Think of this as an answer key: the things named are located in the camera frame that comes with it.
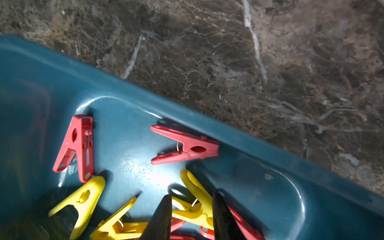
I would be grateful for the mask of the big yellow clothespin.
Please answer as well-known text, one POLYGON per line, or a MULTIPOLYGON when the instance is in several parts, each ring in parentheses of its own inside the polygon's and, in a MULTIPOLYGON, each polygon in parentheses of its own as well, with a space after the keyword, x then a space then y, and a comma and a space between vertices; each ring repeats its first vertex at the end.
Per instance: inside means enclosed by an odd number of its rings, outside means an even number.
POLYGON ((94 177, 49 211, 51 217, 68 205, 77 210, 78 219, 69 236, 70 240, 76 240, 88 226, 105 185, 103 177, 94 177))

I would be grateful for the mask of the teal plastic storage box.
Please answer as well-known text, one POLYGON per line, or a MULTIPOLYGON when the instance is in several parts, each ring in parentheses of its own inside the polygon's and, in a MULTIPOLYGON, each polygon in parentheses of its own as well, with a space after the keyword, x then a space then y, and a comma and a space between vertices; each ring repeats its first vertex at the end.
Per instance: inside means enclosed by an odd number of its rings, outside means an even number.
MULTIPOLYGON (((381 240, 384 199, 331 172, 171 101, 31 42, 1 36, 1 239, 69 240, 78 219, 68 205, 85 183, 77 158, 53 166, 75 115, 93 118, 94 173, 106 185, 91 233, 132 198, 124 223, 149 223, 165 195, 194 206, 181 179, 189 170, 220 193, 249 240, 381 240), (219 143, 204 160, 152 165, 183 144, 154 133, 167 127, 219 143)), ((214 239, 214 230, 172 217, 175 240, 214 239)))

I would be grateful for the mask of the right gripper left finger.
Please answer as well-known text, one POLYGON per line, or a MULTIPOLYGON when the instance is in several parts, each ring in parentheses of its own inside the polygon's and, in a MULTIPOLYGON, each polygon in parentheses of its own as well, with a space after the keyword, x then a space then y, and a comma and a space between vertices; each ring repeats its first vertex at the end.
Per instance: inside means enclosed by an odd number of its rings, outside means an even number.
POLYGON ((139 240, 170 240, 172 197, 165 195, 139 240))

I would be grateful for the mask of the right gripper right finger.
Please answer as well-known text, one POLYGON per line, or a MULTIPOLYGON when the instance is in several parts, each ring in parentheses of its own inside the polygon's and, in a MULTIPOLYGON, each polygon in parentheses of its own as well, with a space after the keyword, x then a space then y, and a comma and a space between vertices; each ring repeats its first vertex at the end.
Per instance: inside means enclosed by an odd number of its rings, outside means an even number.
POLYGON ((213 221, 216 240, 246 239, 219 193, 213 193, 213 221))

